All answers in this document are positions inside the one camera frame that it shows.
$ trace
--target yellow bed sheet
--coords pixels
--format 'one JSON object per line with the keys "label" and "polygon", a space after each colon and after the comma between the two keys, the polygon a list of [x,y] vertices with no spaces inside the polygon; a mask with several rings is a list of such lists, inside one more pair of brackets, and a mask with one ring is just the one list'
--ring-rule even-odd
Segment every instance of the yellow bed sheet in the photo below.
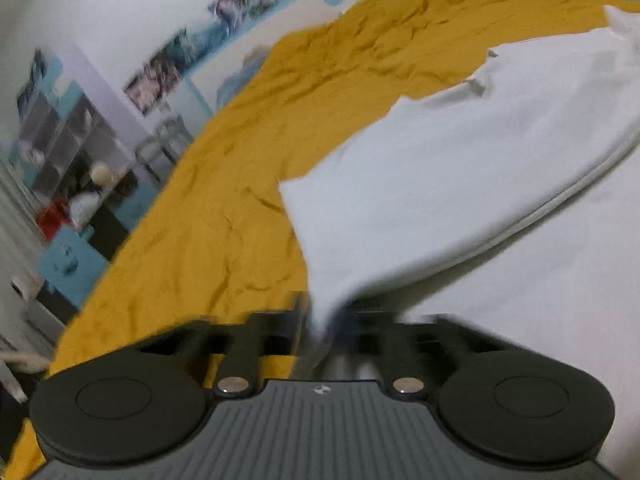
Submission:
{"label": "yellow bed sheet", "polygon": [[[60,342],[52,372],[202,315],[242,321],[306,290],[278,181],[302,175],[402,95],[462,81],[486,50],[604,26],[623,0],[365,0],[291,34],[206,127]],[[286,376],[270,359],[265,376]],[[27,424],[7,471],[43,462]]]}

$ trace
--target black circular joint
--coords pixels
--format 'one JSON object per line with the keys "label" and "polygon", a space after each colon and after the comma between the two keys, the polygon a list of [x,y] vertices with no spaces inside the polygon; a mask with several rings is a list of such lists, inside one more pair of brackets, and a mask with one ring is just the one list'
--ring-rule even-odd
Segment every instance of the black circular joint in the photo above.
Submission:
{"label": "black circular joint", "polygon": [[30,418],[48,458],[115,466],[179,446],[206,408],[203,389],[171,357],[123,350],[40,383]]}
{"label": "black circular joint", "polygon": [[500,462],[534,468],[584,460],[599,450],[614,405],[595,378],[524,350],[478,354],[438,396],[447,429]]}

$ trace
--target white headboard with blue trim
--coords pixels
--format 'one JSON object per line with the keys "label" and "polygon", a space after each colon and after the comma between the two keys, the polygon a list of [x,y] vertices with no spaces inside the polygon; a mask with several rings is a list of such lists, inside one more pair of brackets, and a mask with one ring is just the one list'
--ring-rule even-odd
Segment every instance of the white headboard with blue trim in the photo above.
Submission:
{"label": "white headboard with blue trim", "polygon": [[[216,112],[220,85],[242,68],[248,54],[261,46],[273,46],[290,32],[335,20],[357,1],[284,0],[273,12],[265,14],[228,41],[224,48],[199,63],[169,95],[169,105],[174,113],[182,115],[192,134],[199,134]],[[157,114],[152,112],[146,120],[150,124],[157,122]]]}

